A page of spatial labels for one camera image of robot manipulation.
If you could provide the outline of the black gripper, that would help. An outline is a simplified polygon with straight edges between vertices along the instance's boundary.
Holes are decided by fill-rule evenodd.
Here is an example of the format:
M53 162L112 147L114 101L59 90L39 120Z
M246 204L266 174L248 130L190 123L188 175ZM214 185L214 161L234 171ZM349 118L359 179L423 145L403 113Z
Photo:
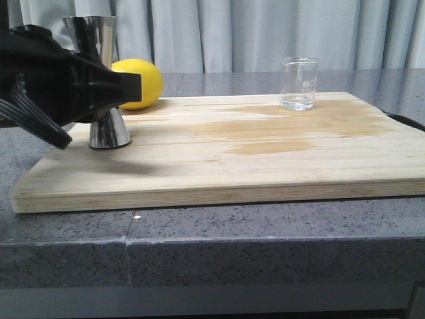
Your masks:
M111 108L141 100L141 76L114 72L87 54L62 48L49 29L1 29L1 97L17 80L27 97L61 126L94 122Z

